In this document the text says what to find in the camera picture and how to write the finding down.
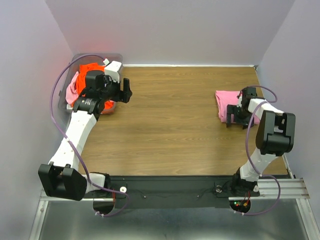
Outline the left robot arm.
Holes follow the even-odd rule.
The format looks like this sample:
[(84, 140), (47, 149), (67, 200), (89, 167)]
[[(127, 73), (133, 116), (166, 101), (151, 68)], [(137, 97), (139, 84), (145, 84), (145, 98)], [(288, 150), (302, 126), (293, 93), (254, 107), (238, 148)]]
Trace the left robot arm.
[(81, 157), (87, 138), (96, 125), (105, 103), (128, 103), (132, 96), (130, 80), (119, 79), (117, 73), (100, 70), (88, 71), (85, 87), (73, 104), (68, 128), (61, 131), (63, 139), (48, 164), (41, 164), (38, 175), (47, 196), (80, 201), (85, 194), (95, 191), (100, 197), (110, 193), (110, 178), (103, 173), (79, 173), (79, 165), (84, 164)]

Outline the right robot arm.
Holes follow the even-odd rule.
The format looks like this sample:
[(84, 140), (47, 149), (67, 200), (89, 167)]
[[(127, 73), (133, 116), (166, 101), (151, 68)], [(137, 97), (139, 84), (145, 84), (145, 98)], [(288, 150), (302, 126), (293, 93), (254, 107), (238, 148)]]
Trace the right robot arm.
[(249, 131), (258, 118), (259, 124), (255, 137), (255, 150), (246, 149), (247, 162), (232, 177), (230, 190), (239, 196), (257, 193), (258, 179), (267, 166), (276, 158), (289, 153), (294, 146), (296, 116), (277, 109), (265, 98), (257, 95), (257, 86), (247, 86), (237, 95), (236, 105), (226, 107), (226, 126), (232, 123), (241, 125)]

